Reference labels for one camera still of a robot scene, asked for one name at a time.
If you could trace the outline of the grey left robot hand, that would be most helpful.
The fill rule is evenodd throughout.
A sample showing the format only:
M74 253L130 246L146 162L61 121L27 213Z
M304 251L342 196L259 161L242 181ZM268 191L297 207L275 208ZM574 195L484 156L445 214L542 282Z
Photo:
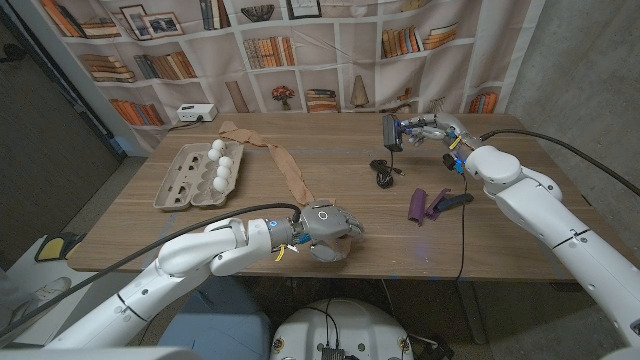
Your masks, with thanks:
M267 220L272 247L308 245L320 262L347 258L351 244L363 239L364 226L349 212L329 200L307 204L298 220Z

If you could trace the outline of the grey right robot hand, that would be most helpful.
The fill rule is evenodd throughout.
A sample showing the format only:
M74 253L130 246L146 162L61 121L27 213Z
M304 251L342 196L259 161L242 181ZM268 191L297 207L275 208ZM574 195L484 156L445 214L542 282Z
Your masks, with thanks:
M427 140L441 141L456 151L463 148L474 151L483 146L482 141L473 136L456 116L444 112L402 120L400 132L407 135L415 147Z

